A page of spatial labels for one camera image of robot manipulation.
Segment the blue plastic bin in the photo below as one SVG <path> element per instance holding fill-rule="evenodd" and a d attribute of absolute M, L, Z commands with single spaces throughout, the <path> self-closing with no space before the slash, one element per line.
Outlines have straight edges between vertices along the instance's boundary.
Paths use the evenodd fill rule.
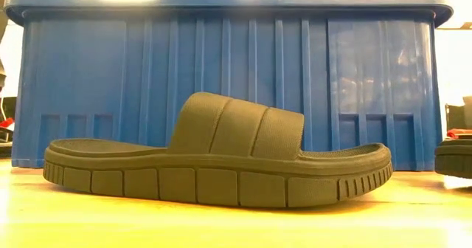
<path fill-rule="evenodd" d="M 207 91 L 305 114 L 303 148 L 367 142 L 429 171 L 442 139 L 434 27 L 443 0 L 6 0 L 24 26 L 13 166 L 50 140 L 165 146 Z"/>

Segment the sole tread block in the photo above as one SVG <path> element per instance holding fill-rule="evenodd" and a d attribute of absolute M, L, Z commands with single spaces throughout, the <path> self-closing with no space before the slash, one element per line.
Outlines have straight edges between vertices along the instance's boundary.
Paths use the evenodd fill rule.
<path fill-rule="evenodd" d="M 354 180 L 354 191 L 357 196 L 364 194 L 364 189 L 362 188 L 361 177 L 355 177 Z"/>
<path fill-rule="evenodd" d="M 126 170 L 125 196 L 138 199 L 158 199 L 159 183 L 156 169 Z"/>
<path fill-rule="evenodd" d="M 246 207 L 285 207 L 285 178 L 241 172 L 240 203 Z"/>
<path fill-rule="evenodd" d="M 120 170 L 96 170 L 91 175 L 92 193 L 123 196 L 123 173 Z"/>
<path fill-rule="evenodd" d="M 52 177 L 52 182 L 57 185 L 62 185 L 64 175 L 64 168 L 61 166 L 54 165 L 54 175 Z"/>
<path fill-rule="evenodd" d="M 161 200 L 195 203 L 195 170 L 162 168 L 159 170 Z"/>
<path fill-rule="evenodd" d="M 334 179 L 293 177 L 287 183 L 289 207 L 310 207 L 338 201 L 338 188 Z"/>
<path fill-rule="evenodd" d="M 78 170 L 74 168 L 64 168 L 63 183 L 65 187 L 79 190 L 81 192 L 90 191 L 91 172 L 89 170 Z"/>
<path fill-rule="evenodd" d="M 198 169 L 197 192 L 198 203 L 237 206 L 237 172 Z"/>
<path fill-rule="evenodd" d="M 43 166 L 43 178 L 47 181 L 49 181 L 49 164 L 49 162 L 45 162 Z"/>
<path fill-rule="evenodd" d="M 339 201 L 342 201 L 342 200 L 345 200 L 345 199 L 348 199 L 349 197 L 351 197 L 351 194 L 352 194 L 352 190 L 354 188 L 350 188 L 350 184 L 349 184 L 349 179 L 340 179 L 338 180 L 338 199 Z"/>

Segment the red object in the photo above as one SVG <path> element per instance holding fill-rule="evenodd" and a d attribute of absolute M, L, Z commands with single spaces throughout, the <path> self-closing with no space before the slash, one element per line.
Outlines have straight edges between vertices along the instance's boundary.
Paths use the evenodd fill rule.
<path fill-rule="evenodd" d="M 447 133 L 449 138 L 459 139 L 459 138 L 471 138 L 472 139 L 472 130 L 470 129 L 451 129 Z"/>
<path fill-rule="evenodd" d="M 0 123 L 0 127 L 8 128 L 8 126 L 12 125 L 14 122 L 15 120 L 13 120 L 13 118 L 8 118 L 5 121 Z"/>

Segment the slide sandal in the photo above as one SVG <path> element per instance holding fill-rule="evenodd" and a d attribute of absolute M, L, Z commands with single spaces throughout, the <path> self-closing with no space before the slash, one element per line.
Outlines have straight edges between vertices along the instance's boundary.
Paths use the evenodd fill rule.
<path fill-rule="evenodd" d="M 44 155 L 44 178 L 108 196 L 311 207 L 368 193 L 392 175 L 382 144 L 301 151 L 303 124 L 302 114 L 199 92 L 184 104 L 169 148 L 55 140 Z"/>
<path fill-rule="evenodd" d="M 434 170 L 437 173 L 472 179 L 472 139 L 442 141 L 435 154 Z"/>

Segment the chunky sole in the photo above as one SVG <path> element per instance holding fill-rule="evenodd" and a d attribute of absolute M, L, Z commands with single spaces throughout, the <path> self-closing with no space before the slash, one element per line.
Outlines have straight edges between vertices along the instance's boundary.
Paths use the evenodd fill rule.
<path fill-rule="evenodd" d="M 442 175 L 472 179 L 472 155 L 436 156 L 434 169 Z"/>
<path fill-rule="evenodd" d="M 45 160 L 46 180 L 78 191 L 235 207 L 313 207 L 368 193 L 389 180 L 392 163 L 346 176 L 312 177 L 179 166 L 90 170 Z"/>

